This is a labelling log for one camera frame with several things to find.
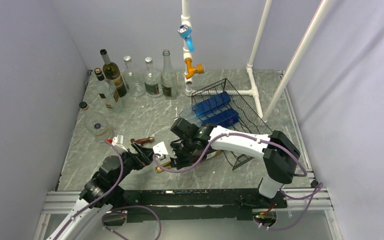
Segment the dark green wine bottle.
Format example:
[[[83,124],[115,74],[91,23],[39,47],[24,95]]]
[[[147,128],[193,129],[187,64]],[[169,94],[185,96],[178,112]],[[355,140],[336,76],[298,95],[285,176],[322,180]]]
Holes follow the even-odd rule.
[[[102,66],[104,75],[113,81],[119,96],[124,97],[127,94],[127,87],[118,65],[110,60],[106,49],[101,49],[99,52],[104,62]]]

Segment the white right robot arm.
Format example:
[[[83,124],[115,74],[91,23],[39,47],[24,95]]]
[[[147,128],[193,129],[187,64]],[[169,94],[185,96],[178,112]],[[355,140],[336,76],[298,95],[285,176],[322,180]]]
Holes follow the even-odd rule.
[[[300,177],[307,176],[306,169],[299,161],[300,151],[278,130],[271,134],[252,134],[212,123],[197,126],[178,118],[170,131],[180,140],[179,144],[172,145],[175,156],[172,166],[178,170],[190,166],[192,155],[198,150],[203,154],[208,149],[230,151],[262,160],[267,174],[255,194],[256,203],[262,208],[269,207],[280,188],[298,176],[297,168],[302,171]]]

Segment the clear black-capped bottle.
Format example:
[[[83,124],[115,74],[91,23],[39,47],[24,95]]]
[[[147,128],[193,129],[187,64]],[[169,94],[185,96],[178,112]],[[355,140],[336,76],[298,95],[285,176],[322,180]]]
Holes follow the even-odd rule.
[[[111,113],[120,113],[123,103],[112,80],[105,77],[103,71],[97,67],[94,69],[97,78],[97,92],[106,108]]]

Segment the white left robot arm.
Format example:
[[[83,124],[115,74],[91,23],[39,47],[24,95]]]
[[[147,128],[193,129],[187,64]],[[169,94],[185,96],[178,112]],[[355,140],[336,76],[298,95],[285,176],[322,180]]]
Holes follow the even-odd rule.
[[[119,186],[132,171],[139,171],[153,162],[152,148],[136,143],[122,153],[106,157],[99,169],[84,185],[74,206],[64,220],[48,237],[49,240],[73,240],[93,219],[102,217],[109,210],[127,205],[125,190]]]

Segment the clear bottle dark label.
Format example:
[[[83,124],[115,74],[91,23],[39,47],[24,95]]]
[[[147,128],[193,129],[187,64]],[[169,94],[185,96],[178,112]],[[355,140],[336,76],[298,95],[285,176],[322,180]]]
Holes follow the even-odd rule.
[[[139,73],[134,70],[131,56],[126,55],[123,57],[123,60],[126,66],[123,77],[127,85],[128,93],[135,98],[143,96],[145,94],[144,83]]]

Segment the brown gold-capped wine bottle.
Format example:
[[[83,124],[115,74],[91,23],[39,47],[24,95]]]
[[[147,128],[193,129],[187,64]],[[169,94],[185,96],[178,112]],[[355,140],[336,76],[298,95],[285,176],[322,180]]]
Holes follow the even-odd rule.
[[[160,163],[158,162],[159,159],[157,159],[157,155],[154,154],[153,160],[156,162],[155,171],[160,174],[162,172],[169,172],[169,173],[185,173],[187,171],[190,171],[191,169],[195,168],[198,164],[205,162],[208,159],[211,159],[213,157],[216,157],[221,154],[221,150],[215,150],[212,148],[209,148],[206,152],[203,150],[195,150],[192,153],[192,165],[188,167],[184,167],[181,169],[176,169],[171,167],[171,158],[169,158],[168,161]]]

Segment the tall clear open-neck bottle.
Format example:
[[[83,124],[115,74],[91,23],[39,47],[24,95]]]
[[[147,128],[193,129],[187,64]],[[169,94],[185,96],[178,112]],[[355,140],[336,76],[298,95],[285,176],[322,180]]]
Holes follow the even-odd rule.
[[[163,68],[161,71],[162,91],[166,98],[175,99],[178,96],[178,76],[171,63],[171,53],[168,49],[164,49]]]

